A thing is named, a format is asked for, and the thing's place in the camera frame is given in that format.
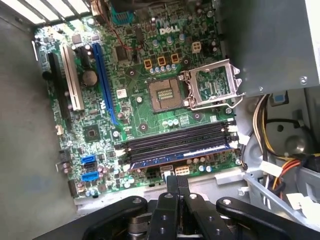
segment green circuit board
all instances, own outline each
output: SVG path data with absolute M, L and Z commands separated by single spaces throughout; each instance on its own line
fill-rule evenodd
M 39 59 L 44 71 L 51 70 L 48 53 L 54 53 L 65 78 L 60 46 L 78 48 L 99 43 L 111 85 L 116 124 L 106 109 L 101 85 L 99 82 L 93 86 L 87 84 L 84 75 L 88 69 L 84 69 L 79 57 L 75 56 L 84 110 L 70 112 L 70 130 L 62 118 L 55 86 L 51 81 L 47 84 L 54 120 L 63 132 L 58 134 L 59 143 L 61 149 L 70 152 L 72 159 L 71 166 L 65 165 L 64 171 L 72 181 L 72 188 L 75 186 L 71 193 L 74 198 L 163 183 L 159 168 L 125 171 L 123 162 L 115 154 L 115 144 L 234 117 L 233 113 L 226 113 L 225 107 L 191 111 L 185 104 L 186 84 L 177 80 L 182 70 L 224 59 L 212 5 L 203 3 L 201 9 L 199 14 L 196 10 L 186 9 L 182 2 L 174 2 L 134 14 L 128 24 L 117 24 L 112 17 L 108 24 L 99 24 L 88 16 L 37 30 Z M 169 27 L 175 32 L 161 33 Z M 193 53 L 194 42 L 201 43 L 199 53 Z M 89 62 L 90 71 L 96 73 L 93 56 L 89 57 Z M 201 72 L 199 79 L 198 87 L 204 100 L 229 91 L 223 70 Z M 82 183 L 81 175 L 88 169 L 84 169 L 81 158 L 88 155 L 97 158 L 93 170 L 99 169 L 99 179 Z M 235 167 L 236 158 L 237 153 L 230 150 L 208 155 L 205 161 L 188 159 L 177 166 L 188 163 L 192 177 Z M 212 170 L 199 170 L 200 166 L 210 166 Z

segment white pci slot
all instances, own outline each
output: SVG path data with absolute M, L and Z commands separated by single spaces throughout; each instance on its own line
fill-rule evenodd
M 74 111 L 84 110 L 85 105 L 82 99 L 74 52 L 67 45 L 61 45 L 60 51 L 66 76 L 66 82 L 69 88 L 72 108 Z

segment dell logo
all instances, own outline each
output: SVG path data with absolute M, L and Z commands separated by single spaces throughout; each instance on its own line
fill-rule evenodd
M 159 29 L 160 35 L 169 34 L 169 33 L 176 33 L 179 31 L 180 31 L 180 29 L 177 25 L 175 25 L 174 27 L 172 26 L 172 27 L 166 27 L 166 28 Z

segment chip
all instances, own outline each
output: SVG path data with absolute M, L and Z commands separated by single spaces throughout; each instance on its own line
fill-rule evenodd
M 97 124 L 91 126 L 85 126 L 82 128 L 84 134 L 84 140 L 86 143 L 96 142 L 101 139 L 99 127 Z
M 80 43 L 82 43 L 81 35 L 80 35 L 80 34 L 73 35 L 71 38 L 72 38 L 72 43 L 73 43 L 73 44 L 80 44 Z
M 182 106 L 178 81 L 175 78 L 150 82 L 148 85 L 151 105 L 155 113 Z
M 115 56 L 118 62 L 128 61 L 128 52 L 121 45 L 115 47 Z

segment metal bracket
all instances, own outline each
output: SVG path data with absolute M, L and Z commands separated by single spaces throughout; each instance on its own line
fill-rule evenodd
M 201 94 L 198 88 L 198 81 L 197 81 L 197 73 L 198 72 L 210 72 L 213 69 L 218 69 L 224 67 L 226 71 L 226 78 L 229 88 L 229 93 L 222 95 L 222 96 L 211 96 L 208 100 L 202 100 Z M 218 62 L 214 62 L 205 66 L 201 66 L 192 70 L 183 71 L 182 75 L 178 76 L 178 79 L 181 81 L 185 81 L 188 85 L 189 89 L 189 106 L 190 109 L 193 111 L 200 110 L 200 109 L 207 109 L 207 108 L 216 108 L 221 106 L 228 106 L 229 108 L 233 109 L 236 107 L 244 98 L 244 93 L 241 95 L 237 95 L 238 87 L 240 86 L 242 80 L 240 78 L 236 78 L 235 75 L 239 74 L 240 70 L 230 64 L 230 60 L 222 60 Z M 233 104 L 230 105 L 226 102 L 226 100 L 231 98 L 241 97 L 241 99 Z

